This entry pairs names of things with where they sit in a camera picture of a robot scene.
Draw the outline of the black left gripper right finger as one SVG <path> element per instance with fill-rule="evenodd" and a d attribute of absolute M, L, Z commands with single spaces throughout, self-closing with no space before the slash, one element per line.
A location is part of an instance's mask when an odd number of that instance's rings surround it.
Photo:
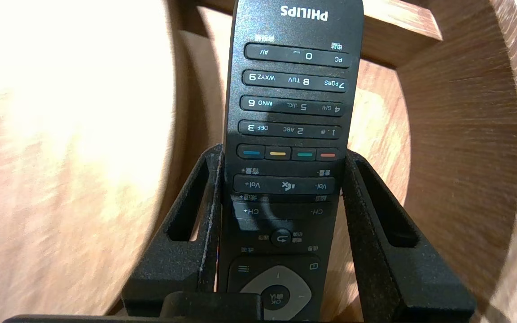
<path fill-rule="evenodd" d="M 351 150 L 342 196 L 366 322 L 470 321 L 474 296 L 367 159 Z"/>

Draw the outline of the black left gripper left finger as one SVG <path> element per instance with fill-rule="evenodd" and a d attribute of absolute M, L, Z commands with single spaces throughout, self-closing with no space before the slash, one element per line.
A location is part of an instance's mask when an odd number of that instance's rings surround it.
<path fill-rule="evenodd" d="M 213 292 L 221 228 L 223 146 L 204 151 L 175 198 L 121 299 L 128 315 L 160 315 L 173 292 Z"/>

